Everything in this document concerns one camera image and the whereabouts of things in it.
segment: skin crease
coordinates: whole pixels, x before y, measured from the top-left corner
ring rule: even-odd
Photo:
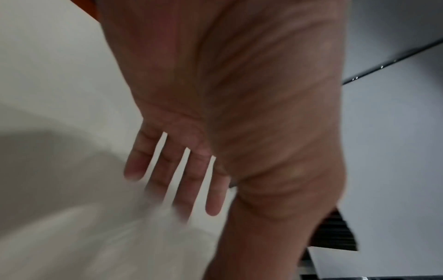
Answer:
[[[100,22],[144,118],[125,169],[185,217],[211,155],[206,209],[238,194],[205,279],[286,280],[345,184],[340,141],[344,0],[101,0]]]

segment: finger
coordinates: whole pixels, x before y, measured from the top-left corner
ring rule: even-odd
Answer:
[[[220,213],[231,177],[226,173],[221,163],[216,160],[212,169],[212,178],[209,185],[208,198],[206,199],[206,213],[216,216]]]
[[[185,219],[188,219],[191,215],[192,207],[194,206],[210,161],[210,155],[199,155],[193,152],[189,155],[183,177],[181,178],[173,202],[180,215]]]
[[[138,181],[143,178],[148,169],[149,163],[156,150],[156,146],[162,131],[158,130],[148,123],[143,122],[135,137],[134,146],[126,160],[125,170],[123,172],[126,179]]]
[[[185,146],[175,142],[169,136],[166,138],[165,145],[146,186],[148,191],[151,191],[160,199],[165,197],[184,152]]]

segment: orange object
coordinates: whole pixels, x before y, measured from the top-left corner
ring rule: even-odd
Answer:
[[[94,0],[71,0],[74,4],[79,6],[83,11],[98,20],[97,6]]]

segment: hand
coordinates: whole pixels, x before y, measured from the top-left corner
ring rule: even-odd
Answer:
[[[227,174],[238,182],[205,279],[289,279],[343,192],[346,2],[99,4],[109,45],[145,125],[154,128],[151,138],[167,132],[176,155],[184,146],[201,157],[214,154],[225,167],[220,185]],[[152,151],[150,143],[143,149]],[[128,162],[126,172],[136,178],[149,162],[138,145],[129,162],[143,168]]]
[[[174,205],[187,218],[212,151],[194,77],[176,49],[177,7],[155,1],[105,2],[101,22],[144,119],[126,162],[125,177],[137,181],[144,176],[156,145],[166,132],[168,137],[147,189],[160,198],[165,196],[188,147],[191,153],[174,199]],[[206,203],[208,214],[220,212],[229,182],[230,177],[216,161]]]

